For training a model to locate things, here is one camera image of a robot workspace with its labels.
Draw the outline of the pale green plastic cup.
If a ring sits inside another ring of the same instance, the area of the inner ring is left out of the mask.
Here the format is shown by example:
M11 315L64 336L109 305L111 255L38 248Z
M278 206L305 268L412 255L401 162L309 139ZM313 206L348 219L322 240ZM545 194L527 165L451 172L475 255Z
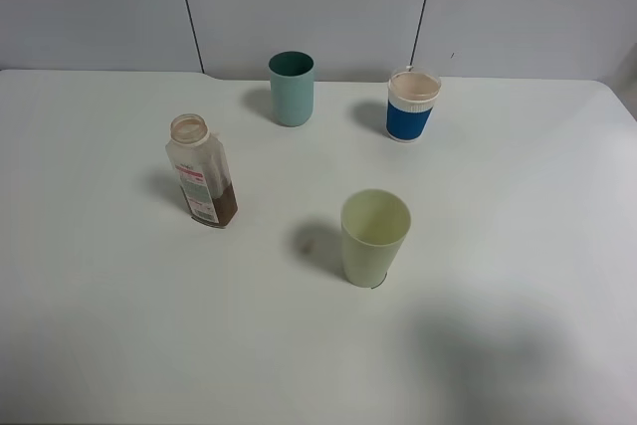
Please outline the pale green plastic cup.
M382 189L361 190L342 205L340 224L345 277L361 288L378 287L410 230L407 205Z

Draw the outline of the clear plastic drink bottle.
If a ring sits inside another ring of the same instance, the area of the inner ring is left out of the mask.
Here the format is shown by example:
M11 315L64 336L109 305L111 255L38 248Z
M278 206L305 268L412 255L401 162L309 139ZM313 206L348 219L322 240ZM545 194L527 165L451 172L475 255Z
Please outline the clear plastic drink bottle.
M176 117L169 133L166 153L191 216L208 226L225 228L238 212L238 204L222 142L194 113Z

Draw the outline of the teal plastic cup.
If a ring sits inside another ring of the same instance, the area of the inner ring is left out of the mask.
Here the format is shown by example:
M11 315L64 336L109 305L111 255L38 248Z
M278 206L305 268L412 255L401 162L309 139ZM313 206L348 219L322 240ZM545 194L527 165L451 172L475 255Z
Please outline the teal plastic cup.
M314 111L315 62L303 52L286 51L268 64L275 120L284 126L305 124Z

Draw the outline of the blue sleeved paper cup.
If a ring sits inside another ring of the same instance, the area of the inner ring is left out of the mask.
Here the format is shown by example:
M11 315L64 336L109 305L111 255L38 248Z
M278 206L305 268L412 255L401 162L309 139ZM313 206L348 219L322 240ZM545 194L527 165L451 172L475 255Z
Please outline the blue sleeved paper cup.
M412 66L393 73L387 83L386 130L399 142L413 142L423 133L441 92L440 79Z

